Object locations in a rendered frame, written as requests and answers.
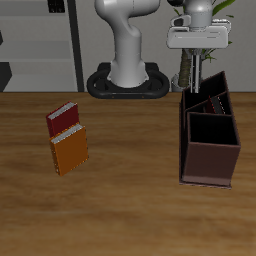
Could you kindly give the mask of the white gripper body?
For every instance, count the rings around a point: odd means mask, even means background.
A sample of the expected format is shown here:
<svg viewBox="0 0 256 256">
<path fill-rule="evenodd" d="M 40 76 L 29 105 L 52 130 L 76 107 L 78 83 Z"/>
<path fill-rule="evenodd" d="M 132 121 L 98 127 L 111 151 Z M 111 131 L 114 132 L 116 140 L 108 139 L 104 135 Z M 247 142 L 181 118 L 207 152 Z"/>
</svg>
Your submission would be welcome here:
<svg viewBox="0 0 256 256">
<path fill-rule="evenodd" d="M 189 27 L 171 26 L 167 35 L 170 49 L 222 49 L 228 46 L 231 23 L 226 19 L 214 19 L 203 31 L 191 31 Z"/>
</svg>

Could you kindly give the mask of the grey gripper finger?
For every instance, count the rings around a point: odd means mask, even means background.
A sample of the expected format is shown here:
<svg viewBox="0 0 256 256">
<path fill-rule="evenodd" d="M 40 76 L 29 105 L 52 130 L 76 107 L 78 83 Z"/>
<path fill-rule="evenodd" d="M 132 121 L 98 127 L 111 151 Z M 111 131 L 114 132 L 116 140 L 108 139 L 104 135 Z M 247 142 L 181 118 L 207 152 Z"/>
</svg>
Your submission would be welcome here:
<svg viewBox="0 0 256 256">
<path fill-rule="evenodd" d="M 196 55 L 194 49 L 191 49 L 191 93 L 195 93 L 195 80 L 196 80 Z"/>
<path fill-rule="evenodd" d="M 201 54 L 196 56 L 197 60 L 197 81 L 196 81 L 196 93 L 199 93 L 200 83 L 201 83 L 201 70 L 202 70 L 202 59 Z"/>
</svg>

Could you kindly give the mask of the dark striped book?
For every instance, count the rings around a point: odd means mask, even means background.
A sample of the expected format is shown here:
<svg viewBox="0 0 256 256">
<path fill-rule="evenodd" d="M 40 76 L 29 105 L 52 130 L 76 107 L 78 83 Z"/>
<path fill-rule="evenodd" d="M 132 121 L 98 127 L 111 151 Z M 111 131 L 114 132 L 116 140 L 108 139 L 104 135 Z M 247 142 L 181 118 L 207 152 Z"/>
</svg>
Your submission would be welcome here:
<svg viewBox="0 0 256 256">
<path fill-rule="evenodd" d="M 205 108 L 206 113 L 211 114 L 224 114 L 224 108 L 219 97 L 208 97 L 207 105 Z"/>
</svg>

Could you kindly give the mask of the dark brown desk caddy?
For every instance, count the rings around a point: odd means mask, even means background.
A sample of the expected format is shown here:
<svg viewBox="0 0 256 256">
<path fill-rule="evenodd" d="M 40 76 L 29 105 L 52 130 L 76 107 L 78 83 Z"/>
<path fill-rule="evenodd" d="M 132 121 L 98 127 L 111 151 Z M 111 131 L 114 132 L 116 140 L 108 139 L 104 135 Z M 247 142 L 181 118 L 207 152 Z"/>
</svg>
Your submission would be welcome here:
<svg viewBox="0 0 256 256">
<path fill-rule="evenodd" d="M 225 113 L 206 113 L 208 97 L 219 97 Z M 185 89 L 179 104 L 179 182 L 230 188 L 240 149 L 225 73 L 203 80 L 199 93 Z"/>
</svg>

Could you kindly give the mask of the red book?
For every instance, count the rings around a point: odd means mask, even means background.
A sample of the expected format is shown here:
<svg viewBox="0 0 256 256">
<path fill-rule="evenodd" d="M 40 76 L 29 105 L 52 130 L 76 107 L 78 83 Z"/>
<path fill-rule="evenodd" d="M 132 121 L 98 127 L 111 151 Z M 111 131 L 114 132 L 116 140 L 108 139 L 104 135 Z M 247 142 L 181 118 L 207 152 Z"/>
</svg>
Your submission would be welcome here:
<svg viewBox="0 0 256 256">
<path fill-rule="evenodd" d="M 79 122 L 78 105 L 71 101 L 46 116 L 49 135 L 54 137 Z"/>
</svg>

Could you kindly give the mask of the orange book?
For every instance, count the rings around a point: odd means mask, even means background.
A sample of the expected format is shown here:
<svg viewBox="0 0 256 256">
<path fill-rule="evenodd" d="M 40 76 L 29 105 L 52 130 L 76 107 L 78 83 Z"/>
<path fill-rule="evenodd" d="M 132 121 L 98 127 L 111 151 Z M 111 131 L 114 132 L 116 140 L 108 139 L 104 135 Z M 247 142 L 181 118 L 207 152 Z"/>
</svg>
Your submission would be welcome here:
<svg viewBox="0 0 256 256">
<path fill-rule="evenodd" d="M 88 159 L 85 127 L 79 123 L 49 139 L 55 171 L 64 176 Z"/>
</svg>

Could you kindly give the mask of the green pot plant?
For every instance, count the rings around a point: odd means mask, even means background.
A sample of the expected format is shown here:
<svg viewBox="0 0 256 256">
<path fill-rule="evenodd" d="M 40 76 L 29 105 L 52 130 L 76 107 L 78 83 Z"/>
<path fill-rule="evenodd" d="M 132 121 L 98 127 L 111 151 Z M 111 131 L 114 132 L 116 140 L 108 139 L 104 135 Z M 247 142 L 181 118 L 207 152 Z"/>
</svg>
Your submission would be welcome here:
<svg viewBox="0 0 256 256">
<path fill-rule="evenodd" d="M 220 10 L 231 5 L 235 0 L 224 0 L 214 6 L 216 0 L 168 0 L 168 3 L 174 7 L 183 7 L 183 14 L 177 10 L 177 16 L 170 21 L 171 26 L 189 27 L 191 31 L 203 31 L 207 26 L 212 25 L 213 16 Z M 191 87 L 191 48 L 181 48 L 181 63 L 178 75 L 172 78 L 172 91 L 182 92 L 185 88 Z M 194 49 L 194 54 L 201 54 L 202 62 L 205 59 L 212 60 L 211 53 L 217 48 Z M 197 60 L 196 60 L 196 80 L 197 81 Z"/>
</svg>

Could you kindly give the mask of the small black box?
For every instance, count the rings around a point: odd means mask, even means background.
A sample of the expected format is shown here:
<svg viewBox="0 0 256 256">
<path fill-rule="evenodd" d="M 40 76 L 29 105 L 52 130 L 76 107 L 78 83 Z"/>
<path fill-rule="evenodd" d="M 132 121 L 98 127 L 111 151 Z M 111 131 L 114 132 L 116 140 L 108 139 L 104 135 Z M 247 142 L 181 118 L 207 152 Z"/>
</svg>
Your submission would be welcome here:
<svg viewBox="0 0 256 256">
<path fill-rule="evenodd" d="M 64 13 L 64 0 L 47 0 L 48 10 L 50 13 Z"/>
</svg>

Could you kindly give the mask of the white shelf unit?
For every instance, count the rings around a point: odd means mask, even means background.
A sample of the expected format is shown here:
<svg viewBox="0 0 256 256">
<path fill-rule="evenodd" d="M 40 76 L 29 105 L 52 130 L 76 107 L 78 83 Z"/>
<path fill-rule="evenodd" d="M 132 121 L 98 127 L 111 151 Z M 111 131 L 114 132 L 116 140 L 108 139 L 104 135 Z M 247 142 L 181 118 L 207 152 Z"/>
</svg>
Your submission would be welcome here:
<svg viewBox="0 0 256 256">
<path fill-rule="evenodd" d="M 76 0 L 0 0 L 0 92 L 82 92 Z"/>
</svg>

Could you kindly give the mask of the flat black base plate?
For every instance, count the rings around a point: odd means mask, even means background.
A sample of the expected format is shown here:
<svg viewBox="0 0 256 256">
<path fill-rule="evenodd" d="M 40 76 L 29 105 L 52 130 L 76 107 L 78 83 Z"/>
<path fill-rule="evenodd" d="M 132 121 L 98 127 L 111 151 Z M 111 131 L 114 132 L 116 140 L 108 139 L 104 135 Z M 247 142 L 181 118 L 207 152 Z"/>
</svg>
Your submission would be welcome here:
<svg viewBox="0 0 256 256">
<path fill-rule="evenodd" d="M 146 62 L 149 79 L 134 88 L 122 88 L 107 79 L 110 63 L 100 63 L 97 71 L 87 80 L 87 90 L 91 96 L 99 99 L 158 99 L 164 97 L 170 88 L 169 79 L 159 71 L 154 62 Z"/>
</svg>

